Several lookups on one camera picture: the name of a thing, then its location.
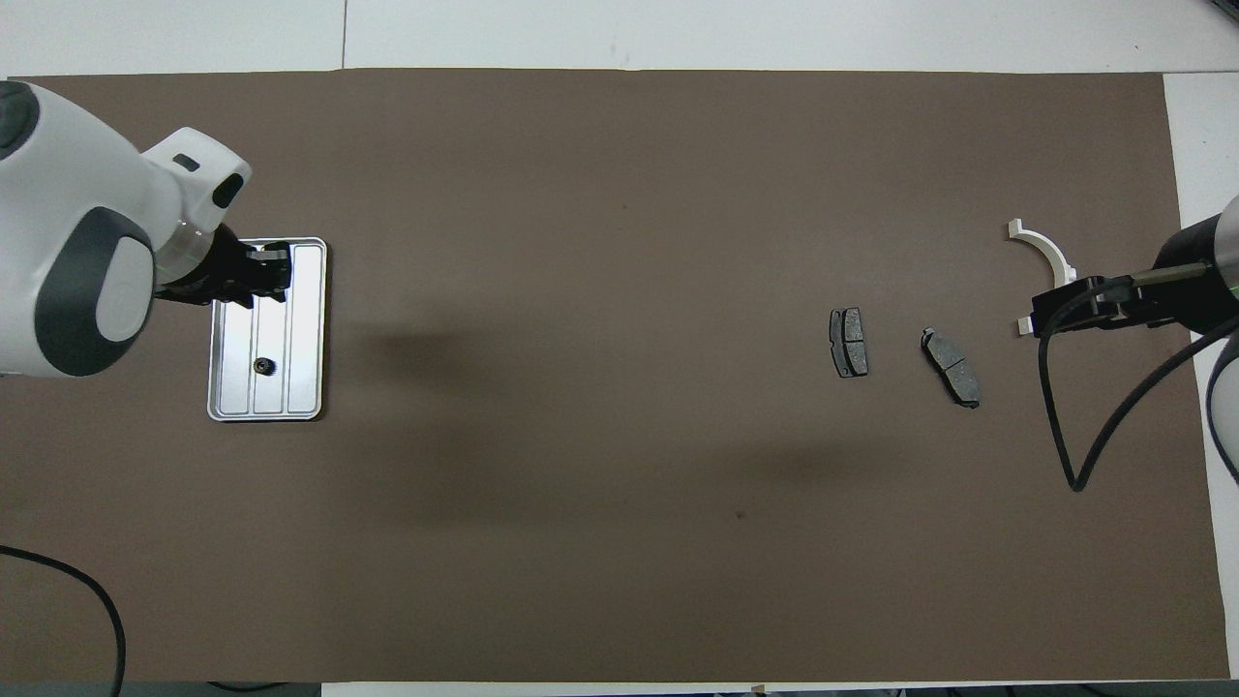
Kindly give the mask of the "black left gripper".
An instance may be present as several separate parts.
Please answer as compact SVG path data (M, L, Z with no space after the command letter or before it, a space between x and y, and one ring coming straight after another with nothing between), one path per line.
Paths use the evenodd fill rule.
M254 296L285 303L290 287L290 270L259 269L254 274L253 291L252 275L256 265L290 266L287 241L269 241L252 246L235 238L229 227L217 227L203 261L190 274L190 305L253 306Z

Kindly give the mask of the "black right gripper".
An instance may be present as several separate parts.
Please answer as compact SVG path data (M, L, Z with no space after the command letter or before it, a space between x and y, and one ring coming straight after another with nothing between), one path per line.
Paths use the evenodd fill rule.
M1068 301L1089 288L1103 288L1097 296L1097 329L1119 331L1145 326L1149 329L1177 321L1177 310L1163 284L1137 287L1130 279L1075 279L1074 282L1035 295L1035 337L1044 337L1073 327L1089 326L1097 313L1094 303L1068 306Z

